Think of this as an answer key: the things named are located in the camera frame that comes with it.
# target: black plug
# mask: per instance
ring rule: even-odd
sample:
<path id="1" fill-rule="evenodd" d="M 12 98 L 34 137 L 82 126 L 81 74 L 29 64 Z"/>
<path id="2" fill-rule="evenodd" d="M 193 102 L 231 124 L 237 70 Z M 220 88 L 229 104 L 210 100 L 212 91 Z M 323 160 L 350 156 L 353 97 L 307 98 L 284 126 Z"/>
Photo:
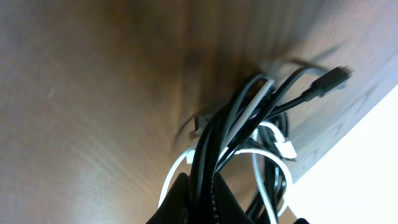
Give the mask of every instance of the black plug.
<path id="1" fill-rule="evenodd" d="M 336 67 L 315 80 L 311 84 L 311 87 L 303 92 L 302 95 L 307 96 L 307 101 L 310 101 L 316 96 L 323 97 L 347 81 L 347 79 L 351 77 L 350 74 L 350 69 L 346 67 Z"/>

